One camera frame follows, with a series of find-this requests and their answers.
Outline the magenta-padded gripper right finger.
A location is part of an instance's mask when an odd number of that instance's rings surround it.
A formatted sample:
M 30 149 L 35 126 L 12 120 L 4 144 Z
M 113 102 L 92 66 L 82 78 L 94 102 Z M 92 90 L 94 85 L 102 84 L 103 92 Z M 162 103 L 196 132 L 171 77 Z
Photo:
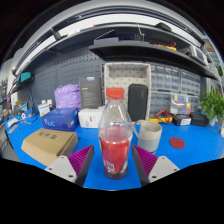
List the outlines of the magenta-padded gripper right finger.
M 179 171 L 179 168 L 166 156 L 157 157 L 136 145 L 132 146 L 132 156 L 142 186 Z

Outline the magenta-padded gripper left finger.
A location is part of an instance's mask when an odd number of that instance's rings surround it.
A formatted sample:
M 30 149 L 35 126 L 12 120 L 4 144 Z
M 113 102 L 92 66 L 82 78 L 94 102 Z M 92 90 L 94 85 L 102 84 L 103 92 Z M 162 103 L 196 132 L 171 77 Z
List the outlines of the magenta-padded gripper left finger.
M 93 156 L 94 146 L 89 145 L 70 156 L 62 155 L 58 157 L 46 168 L 46 171 L 79 186 L 83 186 Z

